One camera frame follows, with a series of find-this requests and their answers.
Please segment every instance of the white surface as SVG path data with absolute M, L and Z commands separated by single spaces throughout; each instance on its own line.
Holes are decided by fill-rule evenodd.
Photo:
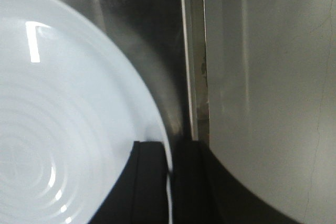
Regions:
M 55 0 L 0 0 L 0 223 L 88 222 L 133 141 L 169 144 L 122 52 Z
M 210 147 L 300 223 L 336 223 L 336 0 L 205 0 Z

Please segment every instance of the stainless steel wall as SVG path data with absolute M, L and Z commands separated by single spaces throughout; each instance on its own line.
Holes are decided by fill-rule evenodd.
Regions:
M 212 151 L 288 216 L 335 223 L 336 1 L 204 4 Z

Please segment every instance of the white plate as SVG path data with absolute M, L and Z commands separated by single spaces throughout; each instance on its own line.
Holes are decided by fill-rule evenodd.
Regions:
M 133 141 L 169 144 L 123 53 L 56 0 L 0 0 L 0 223 L 86 223 Z

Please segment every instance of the gray surface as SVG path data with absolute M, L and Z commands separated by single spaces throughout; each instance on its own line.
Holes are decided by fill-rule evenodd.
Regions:
M 334 0 L 205 0 L 210 147 L 253 193 L 335 223 Z
M 159 107 L 171 144 L 188 138 L 181 0 L 61 1 L 96 24 L 129 58 Z

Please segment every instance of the metal surface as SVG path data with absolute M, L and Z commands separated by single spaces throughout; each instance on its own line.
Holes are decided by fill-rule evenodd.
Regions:
M 182 0 L 182 11 L 192 139 L 208 144 L 209 108 L 203 0 Z
M 190 137 L 181 0 L 61 0 L 104 31 L 149 87 L 171 144 Z
M 210 147 L 253 193 L 335 223 L 335 0 L 204 0 Z

